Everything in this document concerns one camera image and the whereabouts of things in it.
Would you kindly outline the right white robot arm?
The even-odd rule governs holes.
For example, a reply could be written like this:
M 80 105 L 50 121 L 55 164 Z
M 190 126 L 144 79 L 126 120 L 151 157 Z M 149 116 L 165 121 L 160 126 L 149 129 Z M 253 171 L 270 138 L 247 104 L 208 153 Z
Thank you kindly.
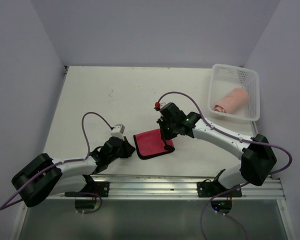
M 238 134 L 233 139 L 230 137 L 232 131 L 223 128 L 225 134 L 221 134 L 211 122 L 204 121 L 199 113 L 185 114 L 173 102 L 157 102 L 154 108 L 160 113 L 157 123 L 165 144 L 179 135 L 188 136 L 222 148 L 240 160 L 240 164 L 221 170 L 213 181 L 202 183 L 202 188 L 208 194 L 222 197 L 244 183 L 262 186 L 277 162 L 273 150 L 267 145 L 267 138 L 261 134 L 248 142 L 245 141 L 245 135 Z

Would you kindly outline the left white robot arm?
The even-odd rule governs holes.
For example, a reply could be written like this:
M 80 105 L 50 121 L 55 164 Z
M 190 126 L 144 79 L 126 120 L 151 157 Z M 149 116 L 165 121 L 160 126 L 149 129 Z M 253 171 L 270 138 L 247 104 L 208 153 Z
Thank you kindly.
M 92 175 L 103 172 L 116 159 L 131 157 L 135 150 L 126 138 L 112 136 L 85 160 L 61 160 L 41 153 L 19 171 L 11 183 L 29 208 L 60 193 L 79 192 L 86 197 L 94 191 Z

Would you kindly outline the black cloth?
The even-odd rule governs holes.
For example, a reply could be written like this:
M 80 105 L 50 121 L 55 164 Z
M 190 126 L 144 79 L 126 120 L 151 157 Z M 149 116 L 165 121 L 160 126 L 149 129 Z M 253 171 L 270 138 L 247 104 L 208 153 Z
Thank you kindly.
M 158 128 L 135 134 L 133 140 L 136 153 L 141 160 L 149 160 L 175 151 L 173 141 L 163 141 Z

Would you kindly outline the pink towel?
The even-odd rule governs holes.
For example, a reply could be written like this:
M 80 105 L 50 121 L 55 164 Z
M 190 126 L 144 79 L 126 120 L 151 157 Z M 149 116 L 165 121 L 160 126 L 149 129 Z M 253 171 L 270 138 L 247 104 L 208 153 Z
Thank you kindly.
M 213 110 L 225 114 L 233 114 L 249 101 L 249 94 L 242 88 L 234 88 L 225 97 L 218 101 Z

